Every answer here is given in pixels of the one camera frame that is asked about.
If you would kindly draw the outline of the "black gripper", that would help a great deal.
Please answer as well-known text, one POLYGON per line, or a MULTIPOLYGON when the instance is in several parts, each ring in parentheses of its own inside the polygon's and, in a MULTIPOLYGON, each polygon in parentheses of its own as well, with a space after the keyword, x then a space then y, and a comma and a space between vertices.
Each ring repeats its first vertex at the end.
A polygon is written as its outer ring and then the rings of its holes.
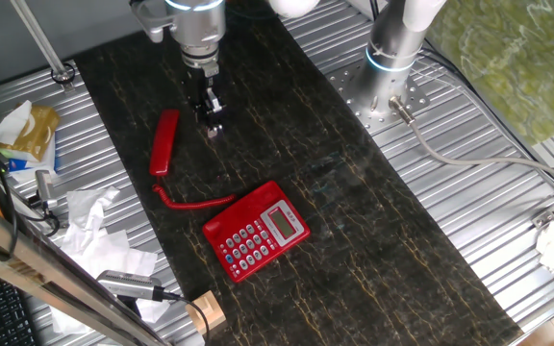
POLYGON ((219 72, 217 64, 187 67, 189 101, 193 105, 196 122, 208 127, 208 138, 219 136, 223 130, 223 107, 216 91, 219 72))

